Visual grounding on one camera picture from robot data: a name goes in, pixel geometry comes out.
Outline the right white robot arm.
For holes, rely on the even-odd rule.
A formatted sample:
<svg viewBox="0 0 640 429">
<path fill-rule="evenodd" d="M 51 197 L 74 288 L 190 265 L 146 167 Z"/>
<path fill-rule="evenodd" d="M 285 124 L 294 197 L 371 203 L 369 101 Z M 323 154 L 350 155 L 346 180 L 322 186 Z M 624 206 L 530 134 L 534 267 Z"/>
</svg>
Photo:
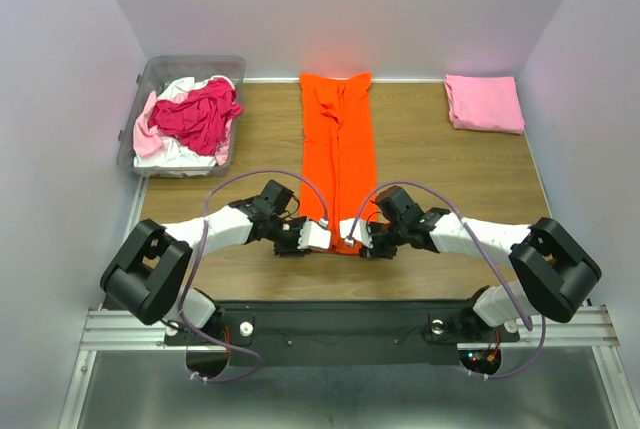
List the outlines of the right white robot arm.
<svg viewBox="0 0 640 429">
<path fill-rule="evenodd" d="M 484 260 L 499 283 L 481 290 L 460 315 L 463 333 L 482 339 L 495 327 L 539 316 L 568 323 L 602 278 L 602 270 L 556 220 L 501 224 L 465 217 L 450 200 L 424 210 L 403 185 L 385 184 L 372 195 L 383 222 L 358 211 L 340 223 L 344 241 L 363 257 L 392 259 L 399 247 Z"/>
</svg>

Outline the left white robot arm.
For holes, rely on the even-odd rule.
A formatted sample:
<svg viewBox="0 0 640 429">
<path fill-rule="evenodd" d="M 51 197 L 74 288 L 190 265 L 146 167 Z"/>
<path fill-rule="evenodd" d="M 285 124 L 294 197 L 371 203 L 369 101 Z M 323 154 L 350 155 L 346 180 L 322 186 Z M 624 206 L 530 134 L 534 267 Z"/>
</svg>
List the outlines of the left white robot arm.
<svg viewBox="0 0 640 429">
<path fill-rule="evenodd" d="M 200 217 L 159 224 L 138 222 L 101 276 L 101 290 L 145 325 L 187 328 L 199 342 L 235 347 L 217 339 L 219 306 L 193 288 L 204 257 L 228 247 L 268 240 L 278 255 L 306 255 L 329 247 L 325 214 L 319 220 L 286 214 L 294 192 L 275 180 L 249 198 Z"/>
</svg>

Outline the orange t shirt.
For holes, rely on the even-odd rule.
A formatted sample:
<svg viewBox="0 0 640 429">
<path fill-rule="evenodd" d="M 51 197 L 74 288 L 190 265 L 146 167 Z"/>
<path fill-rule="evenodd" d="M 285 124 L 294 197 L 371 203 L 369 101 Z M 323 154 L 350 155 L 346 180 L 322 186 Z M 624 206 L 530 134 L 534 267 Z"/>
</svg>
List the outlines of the orange t shirt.
<svg viewBox="0 0 640 429">
<path fill-rule="evenodd" d="M 353 255 L 340 237 L 339 224 L 375 215 L 365 197 L 377 186 L 377 163 L 369 89 L 372 76 L 362 73 L 337 80 L 312 74 L 299 77 L 302 100 L 303 162 L 301 174 L 322 193 L 323 206 L 306 185 L 300 189 L 299 214 L 318 220 L 328 214 L 334 254 Z"/>
</svg>

